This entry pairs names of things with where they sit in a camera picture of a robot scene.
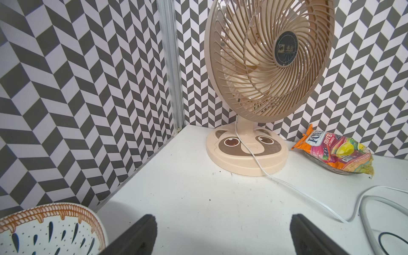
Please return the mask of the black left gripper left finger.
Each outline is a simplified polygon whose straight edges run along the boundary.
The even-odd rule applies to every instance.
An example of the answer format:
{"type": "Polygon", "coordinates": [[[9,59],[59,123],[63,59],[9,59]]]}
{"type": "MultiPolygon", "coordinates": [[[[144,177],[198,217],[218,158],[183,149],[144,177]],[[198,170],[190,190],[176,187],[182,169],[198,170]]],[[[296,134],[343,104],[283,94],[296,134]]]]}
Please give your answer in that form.
{"type": "Polygon", "coordinates": [[[105,248],[100,255],[151,255],[157,234],[155,216],[146,214],[105,248]]]}

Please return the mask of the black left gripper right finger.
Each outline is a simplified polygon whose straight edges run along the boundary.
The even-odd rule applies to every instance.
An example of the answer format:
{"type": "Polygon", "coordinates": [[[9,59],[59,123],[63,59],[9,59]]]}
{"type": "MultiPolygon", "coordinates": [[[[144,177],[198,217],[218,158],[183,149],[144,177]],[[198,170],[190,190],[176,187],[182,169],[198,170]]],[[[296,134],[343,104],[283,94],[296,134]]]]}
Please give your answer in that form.
{"type": "Polygon", "coordinates": [[[297,255],[348,255],[303,214],[292,215],[290,232],[297,255]]]}

